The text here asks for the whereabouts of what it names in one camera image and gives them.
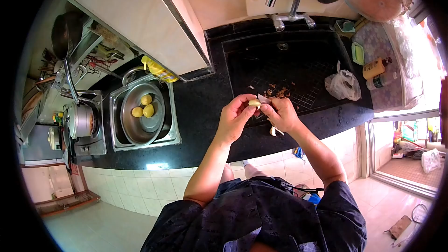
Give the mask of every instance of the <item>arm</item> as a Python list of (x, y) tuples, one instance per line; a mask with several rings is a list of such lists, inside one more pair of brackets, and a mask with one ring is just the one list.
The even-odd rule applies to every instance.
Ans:
[(215, 138), (188, 182), (184, 193), (185, 200), (193, 200), (205, 206), (213, 199), (221, 181), (230, 145), (241, 136), (249, 118), (256, 114), (256, 108), (247, 104), (255, 98), (257, 97), (253, 94), (239, 95), (222, 109)]
[(277, 112), (268, 104), (261, 105), (261, 111), (278, 129), (288, 132), (299, 143), (324, 187), (337, 180), (347, 182), (344, 166), (336, 154), (299, 120), (291, 101), (288, 98), (270, 98), (270, 100)]

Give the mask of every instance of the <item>green soap dish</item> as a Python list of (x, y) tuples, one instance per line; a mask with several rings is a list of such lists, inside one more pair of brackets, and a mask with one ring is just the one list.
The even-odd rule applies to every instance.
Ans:
[(354, 62), (364, 65), (364, 48), (359, 43), (352, 43), (352, 56)]

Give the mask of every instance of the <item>dark shirt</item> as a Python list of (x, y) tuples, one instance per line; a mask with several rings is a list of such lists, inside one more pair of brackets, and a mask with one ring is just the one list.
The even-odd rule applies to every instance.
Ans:
[(277, 251), (362, 251), (366, 221), (341, 181), (316, 207), (266, 182), (235, 179), (204, 208), (191, 200), (165, 205), (142, 251), (243, 252), (255, 241)]

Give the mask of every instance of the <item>sink drain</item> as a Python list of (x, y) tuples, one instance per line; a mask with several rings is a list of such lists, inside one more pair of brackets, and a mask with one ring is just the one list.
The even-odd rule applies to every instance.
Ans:
[(279, 48), (282, 51), (286, 51), (289, 48), (289, 45), (285, 42), (279, 42), (277, 43), (277, 48)]

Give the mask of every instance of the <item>plastic bottle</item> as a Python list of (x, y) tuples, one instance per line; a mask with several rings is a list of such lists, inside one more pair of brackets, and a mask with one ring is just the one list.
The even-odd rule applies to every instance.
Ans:
[(384, 87), (392, 83), (392, 81), (396, 78), (398, 78), (396, 72), (385, 72), (383, 74), (379, 74), (367, 80), (367, 88), (372, 91), (380, 87)]
[(368, 80), (386, 71), (386, 66), (392, 62), (391, 57), (386, 59), (377, 58), (372, 62), (364, 65), (362, 68), (362, 76)]
[(163, 68), (160, 64), (156, 63), (152, 59), (150, 59), (148, 56), (143, 56), (142, 63), (145, 64), (148, 67), (149, 71), (162, 79), (163, 81), (167, 83), (176, 82), (179, 80), (176, 76), (174, 76), (171, 72)]

